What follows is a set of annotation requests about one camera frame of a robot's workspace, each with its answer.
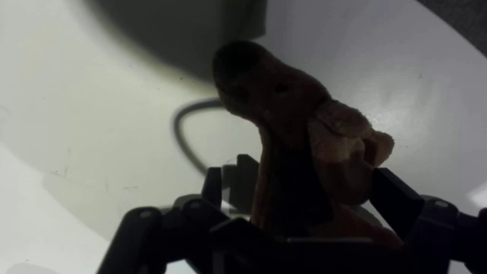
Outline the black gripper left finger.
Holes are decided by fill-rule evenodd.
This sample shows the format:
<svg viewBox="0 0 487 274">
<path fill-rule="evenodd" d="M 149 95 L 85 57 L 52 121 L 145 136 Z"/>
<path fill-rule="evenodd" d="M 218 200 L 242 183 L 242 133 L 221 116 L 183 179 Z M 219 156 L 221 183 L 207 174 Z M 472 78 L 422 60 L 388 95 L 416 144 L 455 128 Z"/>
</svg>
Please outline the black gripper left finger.
<svg viewBox="0 0 487 274">
<path fill-rule="evenodd" d="M 270 274 L 279 270 L 279 249 L 238 214 L 251 212 L 259 163 L 239 156 L 235 165 L 209 168 L 203 191 L 171 208 L 137 208 L 119 224 L 96 274 L 169 274 L 186 261 L 196 274 Z"/>
</svg>

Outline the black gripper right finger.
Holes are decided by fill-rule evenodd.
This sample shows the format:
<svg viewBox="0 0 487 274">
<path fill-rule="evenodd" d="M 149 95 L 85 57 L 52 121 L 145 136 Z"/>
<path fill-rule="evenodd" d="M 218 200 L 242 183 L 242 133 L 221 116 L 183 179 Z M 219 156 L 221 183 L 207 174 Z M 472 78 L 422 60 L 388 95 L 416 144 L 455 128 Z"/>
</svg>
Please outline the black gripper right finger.
<svg viewBox="0 0 487 274">
<path fill-rule="evenodd" d="M 370 203 L 405 243 L 417 274 L 448 274 L 461 262 L 470 274 L 487 274 L 487 209 L 476 217 L 455 205 L 420 195 L 387 168 L 373 171 Z"/>
</svg>

